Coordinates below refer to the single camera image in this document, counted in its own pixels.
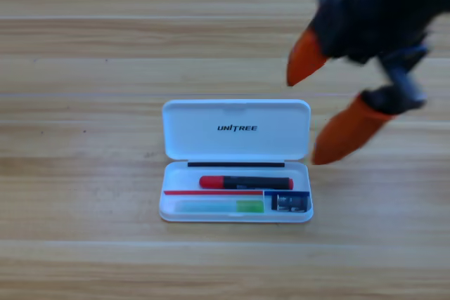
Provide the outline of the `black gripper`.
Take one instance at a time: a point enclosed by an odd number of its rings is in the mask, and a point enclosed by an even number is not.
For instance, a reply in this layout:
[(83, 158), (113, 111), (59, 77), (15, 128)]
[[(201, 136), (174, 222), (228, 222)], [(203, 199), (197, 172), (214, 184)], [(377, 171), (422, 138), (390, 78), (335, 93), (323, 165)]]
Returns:
[(295, 86), (328, 58), (365, 64), (377, 58), (391, 84), (365, 90), (374, 110), (415, 110), (425, 96), (409, 72), (428, 53), (428, 26), (449, 12), (449, 0), (318, 0), (319, 7), (288, 56), (286, 81)]

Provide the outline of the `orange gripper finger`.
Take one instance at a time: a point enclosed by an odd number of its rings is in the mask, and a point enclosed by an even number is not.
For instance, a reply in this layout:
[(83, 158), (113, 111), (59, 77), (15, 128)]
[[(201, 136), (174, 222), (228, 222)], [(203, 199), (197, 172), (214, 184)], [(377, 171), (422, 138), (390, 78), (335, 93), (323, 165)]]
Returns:
[(394, 87), (362, 91), (321, 130), (312, 163), (330, 164), (352, 154), (403, 112), (401, 95)]

